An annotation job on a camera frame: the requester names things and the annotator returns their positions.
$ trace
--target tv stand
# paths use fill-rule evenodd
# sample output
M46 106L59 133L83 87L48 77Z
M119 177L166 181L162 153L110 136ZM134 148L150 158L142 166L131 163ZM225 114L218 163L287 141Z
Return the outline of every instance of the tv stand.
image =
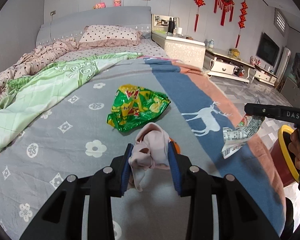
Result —
M238 77L234 74L236 66L242 66L244 68L244 75ZM249 83L250 69L255 67L248 62L245 62L239 58L230 56L227 51L221 49L206 48L206 54L204 57L203 67L210 70L207 74L210 76L218 76L229 79L234 79Z
M255 65L255 67L256 67L256 71L253 75L252 80L254 80L256 78L260 82L274 86L274 83L278 79L278 77L275 74L271 73L270 71L265 70L264 68L261 68L258 65Z

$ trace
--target red tassel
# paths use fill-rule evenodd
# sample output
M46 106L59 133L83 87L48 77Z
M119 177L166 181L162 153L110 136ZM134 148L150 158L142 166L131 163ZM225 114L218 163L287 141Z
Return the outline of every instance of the red tassel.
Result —
M217 6L218 6L218 0L216 0L214 3L214 13L217 12Z
M238 45L239 45L239 40L240 40L240 34L238 35L238 38L237 38L237 43L236 43L236 45L235 45L235 48L237 48L237 47L238 47Z
M222 11L222 17L221 17L221 26L225 25L225 19L226 19L226 9Z
M197 31L198 19L199 19L199 14L197 14L197 15L195 16L194 32L196 32L196 31Z
M231 6L231 14L230 14L230 20L229 22L232 22L232 17L233 17L233 10L234 10L234 6Z

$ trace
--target gray headboard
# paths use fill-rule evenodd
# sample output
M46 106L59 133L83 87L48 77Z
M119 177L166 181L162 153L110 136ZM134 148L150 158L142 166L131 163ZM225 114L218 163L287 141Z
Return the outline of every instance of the gray headboard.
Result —
M139 30L147 27L151 30L151 7L149 6L122 6L93 9L83 12L73 13L58 19L54 19L50 23L41 25L36 44L44 44L46 41L61 39L62 36L80 37L80 32L84 32L85 26L89 25L120 25L127 28L138 27Z

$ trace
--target green chip bag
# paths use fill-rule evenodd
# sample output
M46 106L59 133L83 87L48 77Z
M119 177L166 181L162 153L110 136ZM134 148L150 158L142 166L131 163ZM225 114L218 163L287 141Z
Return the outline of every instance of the green chip bag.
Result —
M107 123L121 132L150 122L170 104L164 93L130 84L118 88Z

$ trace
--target blue gripper pad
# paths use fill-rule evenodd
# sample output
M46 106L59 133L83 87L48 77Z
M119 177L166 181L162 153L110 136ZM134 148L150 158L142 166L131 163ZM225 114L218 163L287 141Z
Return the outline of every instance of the blue gripper pad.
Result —
M178 192L178 195L181 195L181 173L178 167L178 163L175 157L175 153L173 151L173 143L169 142L168 147L168 160L169 160L169 166L171 170L172 175L172 181L174 185L174 189Z
M121 173L120 192L121 192L122 196L127 191L129 178L130 178L130 174L131 174L131 167L128 163L128 160L131 156L132 149L133 149L133 145L131 145L131 147L129 149L128 156L127 156L126 162L124 163L124 167L123 167L123 170L122 170L122 173Z

